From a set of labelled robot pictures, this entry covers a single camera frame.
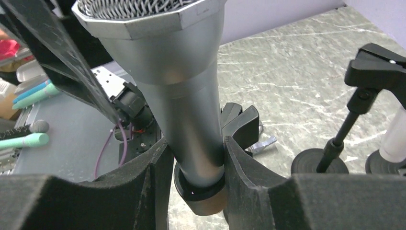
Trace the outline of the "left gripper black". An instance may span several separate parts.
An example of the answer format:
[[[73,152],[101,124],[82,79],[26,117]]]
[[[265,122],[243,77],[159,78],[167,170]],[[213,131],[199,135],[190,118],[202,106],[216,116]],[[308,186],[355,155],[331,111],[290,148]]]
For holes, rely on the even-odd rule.
[[[114,137],[120,142],[119,165],[149,150],[160,138],[157,122],[141,91],[104,67],[92,71],[117,109],[120,124]]]

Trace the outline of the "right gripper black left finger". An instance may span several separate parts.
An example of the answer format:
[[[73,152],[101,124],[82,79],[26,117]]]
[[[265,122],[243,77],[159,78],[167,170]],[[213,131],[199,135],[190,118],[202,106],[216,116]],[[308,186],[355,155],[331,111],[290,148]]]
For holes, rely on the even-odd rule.
[[[3,230],[166,230],[173,155],[165,139],[96,180],[0,178]]]

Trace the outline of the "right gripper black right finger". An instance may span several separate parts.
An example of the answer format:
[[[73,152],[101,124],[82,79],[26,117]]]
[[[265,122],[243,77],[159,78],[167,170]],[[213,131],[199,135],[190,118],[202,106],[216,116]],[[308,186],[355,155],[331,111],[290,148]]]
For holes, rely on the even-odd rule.
[[[403,230],[406,180],[370,174],[294,174],[286,179],[225,138],[232,230]]]

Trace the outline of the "grey handheld microphone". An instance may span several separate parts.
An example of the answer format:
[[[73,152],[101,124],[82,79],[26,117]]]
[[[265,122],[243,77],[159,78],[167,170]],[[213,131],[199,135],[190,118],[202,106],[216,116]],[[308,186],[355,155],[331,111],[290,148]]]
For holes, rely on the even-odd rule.
[[[163,134],[186,109],[220,111],[225,1],[78,0],[72,11],[134,79]]]

